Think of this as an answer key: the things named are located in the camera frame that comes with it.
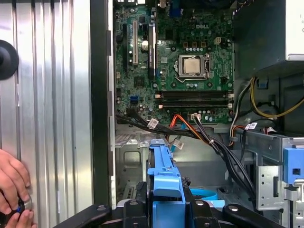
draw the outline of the pcie slot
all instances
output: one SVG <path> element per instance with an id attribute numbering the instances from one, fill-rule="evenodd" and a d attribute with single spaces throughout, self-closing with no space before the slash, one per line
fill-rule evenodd
<path id="1" fill-rule="evenodd" d="M 123 24 L 123 69 L 128 74 L 128 27 Z"/>
<path id="2" fill-rule="evenodd" d="M 149 73 L 148 78 L 149 80 L 155 79 L 156 74 L 156 30 L 155 30 L 155 23 L 149 24 L 149 57 L 148 57 L 148 64 L 149 64 Z"/>
<path id="3" fill-rule="evenodd" d="M 133 21 L 133 64 L 138 64 L 138 21 Z"/>
<path id="4" fill-rule="evenodd" d="M 219 99 L 226 98 L 227 91 L 158 91 L 155 98 L 163 99 Z"/>
<path id="5" fill-rule="evenodd" d="M 161 101 L 158 108 L 227 108 L 227 106 L 227 101 Z"/>

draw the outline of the hand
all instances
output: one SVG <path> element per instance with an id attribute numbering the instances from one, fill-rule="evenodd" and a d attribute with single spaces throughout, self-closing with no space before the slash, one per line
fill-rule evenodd
<path id="1" fill-rule="evenodd" d="M 25 210 L 19 218 L 19 213 L 14 214 L 5 228 L 37 228 L 37 225 L 33 225 L 34 212 Z"/>
<path id="2" fill-rule="evenodd" d="M 0 149 L 0 212 L 10 214 L 18 208 L 18 195 L 29 199 L 26 187 L 30 186 L 28 171 L 24 165 Z"/>

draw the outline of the blue clip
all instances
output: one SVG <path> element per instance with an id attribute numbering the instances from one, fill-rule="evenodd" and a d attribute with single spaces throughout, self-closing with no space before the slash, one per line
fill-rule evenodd
<path id="1" fill-rule="evenodd" d="M 181 175 L 168 147 L 162 139 L 153 139 L 150 149 L 154 150 L 155 168 L 148 169 L 148 174 L 154 176 L 154 196 L 181 197 Z"/>
<path id="2" fill-rule="evenodd" d="M 174 197 L 168 201 L 153 200 L 153 228 L 185 228 L 186 199 L 181 175 L 172 162 L 172 154 L 162 139 L 151 140 L 155 168 L 148 169 L 154 176 L 154 196 Z"/>

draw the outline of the corrugated metal panel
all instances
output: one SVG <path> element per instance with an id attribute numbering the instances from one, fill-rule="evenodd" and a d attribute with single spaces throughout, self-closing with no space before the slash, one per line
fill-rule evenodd
<path id="1" fill-rule="evenodd" d="M 0 142 L 31 175 L 39 227 L 93 203 L 89 1 L 0 3 L 18 72 L 0 81 Z"/>

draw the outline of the black rubber foot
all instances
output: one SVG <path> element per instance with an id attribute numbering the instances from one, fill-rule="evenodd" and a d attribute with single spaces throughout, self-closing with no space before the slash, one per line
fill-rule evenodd
<path id="1" fill-rule="evenodd" d="M 8 42 L 0 40 L 0 80 L 14 75 L 19 66 L 19 56 L 15 48 Z"/>

